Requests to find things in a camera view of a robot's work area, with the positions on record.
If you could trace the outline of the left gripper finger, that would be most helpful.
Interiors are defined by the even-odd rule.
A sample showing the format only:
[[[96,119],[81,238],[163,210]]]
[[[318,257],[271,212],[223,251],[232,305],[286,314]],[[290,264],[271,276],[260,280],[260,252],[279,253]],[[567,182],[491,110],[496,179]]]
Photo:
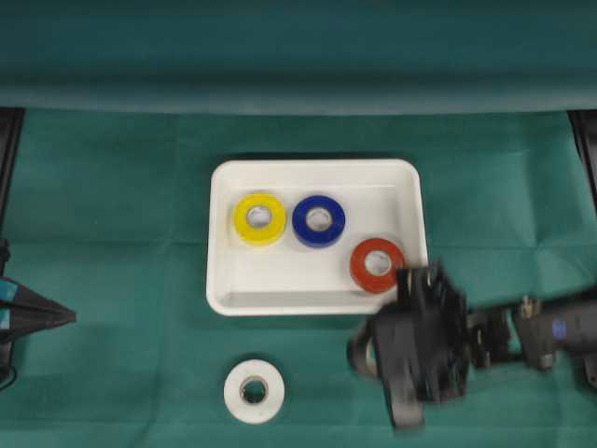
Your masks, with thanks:
[[[56,329],[75,322],[75,319],[59,319],[48,321],[11,321],[7,326],[1,326],[1,344],[4,345],[6,343],[13,343],[17,339],[28,336],[30,334],[47,329]]]
[[[32,312],[39,313],[44,318],[76,321],[76,313],[73,310],[5,276],[1,277],[1,309],[9,310],[13,315],[17,312]]]

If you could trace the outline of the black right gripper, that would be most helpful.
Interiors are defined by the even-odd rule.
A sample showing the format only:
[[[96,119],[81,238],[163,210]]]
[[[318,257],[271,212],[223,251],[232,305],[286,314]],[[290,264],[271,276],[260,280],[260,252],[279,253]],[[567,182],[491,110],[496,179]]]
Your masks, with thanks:
[[[442,267],[396,272],[396,299],[368,321],[391,424],[396,431],[423,425],[424,402],[465,393],[469,365],[466,299]]]

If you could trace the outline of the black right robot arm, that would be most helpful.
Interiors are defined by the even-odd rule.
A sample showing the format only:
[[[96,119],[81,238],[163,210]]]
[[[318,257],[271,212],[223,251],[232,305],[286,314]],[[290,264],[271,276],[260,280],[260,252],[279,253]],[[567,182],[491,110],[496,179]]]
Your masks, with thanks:
[[[580,360],[596,385],[596,289],[550,301],[472,310],[439,265],[401,269],[397,299],[368,322],[392,426],[420,427],[425,403],[465,394],[470,367],[523,362],[550,370],[559,352]]]

